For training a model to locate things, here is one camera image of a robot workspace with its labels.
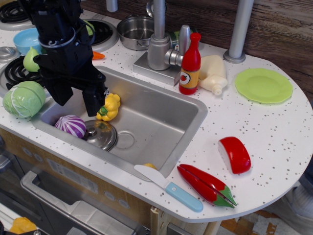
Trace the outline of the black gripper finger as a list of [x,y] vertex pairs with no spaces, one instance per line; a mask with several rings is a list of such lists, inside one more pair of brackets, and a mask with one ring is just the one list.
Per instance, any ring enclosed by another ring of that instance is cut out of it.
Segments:
[[105,98],[109,94],[106,86],[87,86],[83,91],[83,99],[89,117],[96,116],[97,112],[105,103]]
[[63,82],[46,82],[45,87],[59,105],[64,106],[73,96],[72,87]]

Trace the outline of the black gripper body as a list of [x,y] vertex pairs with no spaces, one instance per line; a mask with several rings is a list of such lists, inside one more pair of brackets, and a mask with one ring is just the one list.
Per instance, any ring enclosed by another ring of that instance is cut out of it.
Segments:
[[41,46],[46,54],[37,55],[34,62],[46,82],[63,82],[83,91],[87,86],[105,86],[106,77],[92,64],[93,50],[89,44],[67,42]]

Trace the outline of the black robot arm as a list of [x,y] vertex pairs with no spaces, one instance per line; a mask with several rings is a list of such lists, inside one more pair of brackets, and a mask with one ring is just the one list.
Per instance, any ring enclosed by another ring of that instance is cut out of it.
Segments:
[[82,91],[88,116],[93,117],[105,103],[106,77],[92,64],[93,40],[78,0],[20,0],[39,34],[45,54],[34,62],[54,101],[63,106],[73,95],[73,88]]

